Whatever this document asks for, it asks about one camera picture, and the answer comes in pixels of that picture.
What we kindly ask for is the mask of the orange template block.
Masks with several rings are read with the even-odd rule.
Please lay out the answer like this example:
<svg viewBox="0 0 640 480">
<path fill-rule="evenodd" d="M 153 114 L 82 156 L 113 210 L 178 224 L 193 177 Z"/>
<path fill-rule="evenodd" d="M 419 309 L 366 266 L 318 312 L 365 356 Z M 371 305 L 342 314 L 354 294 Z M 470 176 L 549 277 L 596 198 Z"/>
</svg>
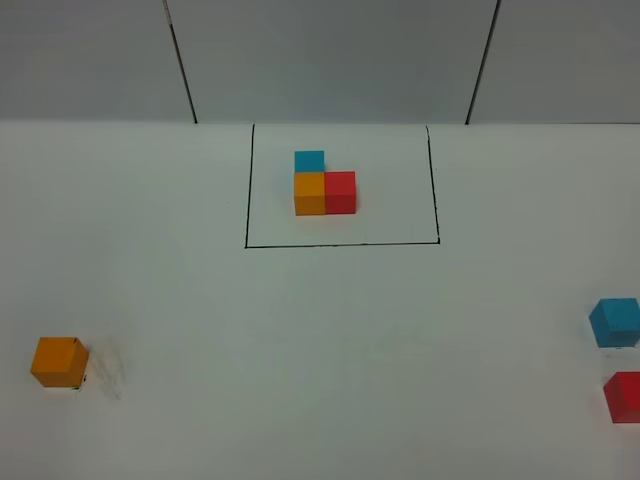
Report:
<svg viewBox="0 0 640 480">
<path fill-rule="evenodd" d="M 296 216 L 324 215 L 325 174 L 296 172 L 294 174 L 294 207 Z"/>
</svg>

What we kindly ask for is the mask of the blue template block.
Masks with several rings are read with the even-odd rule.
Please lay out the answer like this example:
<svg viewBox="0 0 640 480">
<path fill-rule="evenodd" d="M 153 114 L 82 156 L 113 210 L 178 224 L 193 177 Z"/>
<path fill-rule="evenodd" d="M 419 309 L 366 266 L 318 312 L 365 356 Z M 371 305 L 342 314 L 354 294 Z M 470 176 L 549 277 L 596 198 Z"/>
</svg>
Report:
<svg viewBox="0 0 640 480">
<path fill-rule="evenodd" d="M 295 173 L 324 173 L 325 157 L 322 150 L 299 150 L 294 152 Z"/>
</svg>

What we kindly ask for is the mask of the red template block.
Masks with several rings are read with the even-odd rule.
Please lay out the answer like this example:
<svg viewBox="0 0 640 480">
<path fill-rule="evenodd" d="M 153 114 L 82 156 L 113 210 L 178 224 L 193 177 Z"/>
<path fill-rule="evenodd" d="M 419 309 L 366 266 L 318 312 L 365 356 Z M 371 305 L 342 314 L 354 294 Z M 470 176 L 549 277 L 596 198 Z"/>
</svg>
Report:
<svg viewBox="0 0 640 480">
<path fill-rule="evenodd" d="M 325 214 L 355 214 L 357 209 L 354 171 L 329 171 L 324 175 Z"/>
</svg>

